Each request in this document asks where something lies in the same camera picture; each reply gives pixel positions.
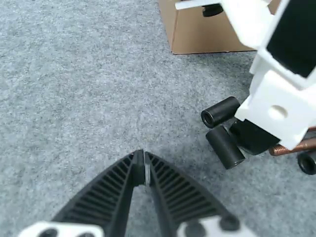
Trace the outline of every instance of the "copper pipe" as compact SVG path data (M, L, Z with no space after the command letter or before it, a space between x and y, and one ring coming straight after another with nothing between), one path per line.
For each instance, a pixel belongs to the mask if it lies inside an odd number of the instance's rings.
M308 129L308 132L316 132L316 126L310 127L310 128Z
M288 150L284 146L276 145L274 147L271 147L269 149L269 152L272 156L278 157L281 155L291 154L295 152L301 152L301 151L310 151L316 149L316 137L306 139L300 142L293 150Z

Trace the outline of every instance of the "black rectangular panel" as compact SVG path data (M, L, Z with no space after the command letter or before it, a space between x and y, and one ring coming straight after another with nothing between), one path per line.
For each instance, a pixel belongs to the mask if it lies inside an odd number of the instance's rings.
M284 67L307 78L316 66L316 0L291 0L268 52Z

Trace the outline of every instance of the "cardboard box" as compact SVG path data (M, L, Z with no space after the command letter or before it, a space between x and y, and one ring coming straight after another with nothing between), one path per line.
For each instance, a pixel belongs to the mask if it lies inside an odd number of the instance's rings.
M171 51L174 54L250 51L242 45L224 12L203 17L202 7L176 10L178 0L159 0ZM274 14L280 0L269 5Z

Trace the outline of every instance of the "black rubber tube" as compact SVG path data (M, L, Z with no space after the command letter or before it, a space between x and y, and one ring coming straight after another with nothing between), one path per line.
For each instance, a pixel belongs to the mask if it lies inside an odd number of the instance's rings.
M226 169L231 169L245 160L244 155L223 126L210 130L206 134L206 139Z
M303 152L297 157L301 170L309 175L316 174L316 151Z
M203 110L201 113L202 121L207 127L214 128L233 118L239 106L240 103L235 97L228 97L206 110Z

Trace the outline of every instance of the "gray carpet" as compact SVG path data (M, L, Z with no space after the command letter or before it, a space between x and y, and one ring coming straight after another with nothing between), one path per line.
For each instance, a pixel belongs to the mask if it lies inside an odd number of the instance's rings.
M253 52L172 55L156 0L0 1L0 236L50 220L143 148L205 185L261 237L314 236L315 177L295 156L226 171L200 112L246 98ZM128 237L158 237L137 188Z

